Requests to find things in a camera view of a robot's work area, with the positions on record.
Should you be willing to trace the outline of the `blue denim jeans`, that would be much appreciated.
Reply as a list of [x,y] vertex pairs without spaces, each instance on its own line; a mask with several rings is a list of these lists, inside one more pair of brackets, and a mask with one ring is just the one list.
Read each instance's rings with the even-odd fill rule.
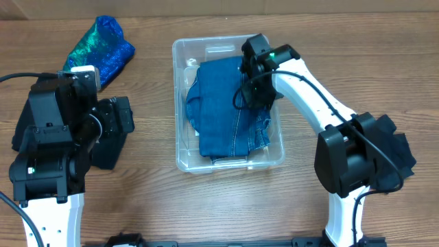
[[186,98],[186,115],[199,133],[199,151],[212,160],[247,156],[270,144],[270,112],[249,110],[237,90],[248,77],[241,57],[203,62]]

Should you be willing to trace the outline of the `square black garment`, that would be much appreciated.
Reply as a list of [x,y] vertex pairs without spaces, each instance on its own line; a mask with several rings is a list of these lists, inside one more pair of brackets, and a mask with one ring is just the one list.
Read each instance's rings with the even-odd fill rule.
[[113,170],[126,142],[127,134],[102,139],[92,149],[92,166]]

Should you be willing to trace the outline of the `long black garment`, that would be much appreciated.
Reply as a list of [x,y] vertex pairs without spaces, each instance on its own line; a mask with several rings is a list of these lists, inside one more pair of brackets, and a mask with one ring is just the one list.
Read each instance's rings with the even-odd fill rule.
[[29,104],[29,100],[27,100],[25,102],[25,105],[23,107],[23,110],[21,112],[19,120],[17,122],[14,136],[12,137],[12,149],[14,151],[17,151],[17,152],[19,151],[22,140],[23,140],[23,135],[24,135],[25,129],[29,125],[32,125],[32,126],[34,125],[34,117],[32,114],[32,109],[31,109],[30,104]]

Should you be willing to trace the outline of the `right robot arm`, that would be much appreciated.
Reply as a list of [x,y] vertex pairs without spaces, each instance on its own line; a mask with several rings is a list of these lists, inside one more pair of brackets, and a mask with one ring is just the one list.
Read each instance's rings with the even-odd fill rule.
[[329,219],[321,237],[297,237],[293,246],[386,246],[361,229],[364,200],[388,156],[377,146],[377,122],[339,102],[308,70],[290,45],[270,47],[262,34],[242,45],[241,71],[249,77],[239,93],[249,109],[270,109],[286,97],[318,136],[314,169],[329,193]]

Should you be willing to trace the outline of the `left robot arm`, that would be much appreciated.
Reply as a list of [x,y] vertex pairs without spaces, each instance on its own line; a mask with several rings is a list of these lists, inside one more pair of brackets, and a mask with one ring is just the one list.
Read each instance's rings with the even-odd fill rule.
[[29,246],[79,246],[86,173],[114,168],[133,113],[127,97],[98,99],[94,66],[36,78],[12,140],[14,200]]

